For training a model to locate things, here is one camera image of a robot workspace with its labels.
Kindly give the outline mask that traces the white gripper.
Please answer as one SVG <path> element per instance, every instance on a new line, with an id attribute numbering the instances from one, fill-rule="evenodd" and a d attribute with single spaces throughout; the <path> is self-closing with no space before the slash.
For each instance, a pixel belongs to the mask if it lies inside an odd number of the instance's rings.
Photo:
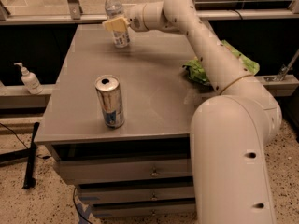
<path id="1" fill-rule="evenodd" d="M 143 10 L 145 5 L 139 4 L 129 7 L 126 11 L 127 19 L 124 17 L 116 17 L 103 22 L 103 26 L 110 32 L 125 32 L 129 26 L 136 32 L 145 32 Z"/>

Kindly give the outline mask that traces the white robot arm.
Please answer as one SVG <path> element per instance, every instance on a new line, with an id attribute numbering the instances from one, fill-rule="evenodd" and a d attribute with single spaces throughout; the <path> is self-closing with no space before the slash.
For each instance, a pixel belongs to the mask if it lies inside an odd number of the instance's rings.
<path id="1" fill-rule="evenodd" d="M 113 32 L 180 31 L 216 92 L 199 105 L 191 122 L 199 224 L 277 224 L 264 147 L 279 131 L 280 106 L 199 19 L 193 1 L 136 5 L 104 26 Z"/>

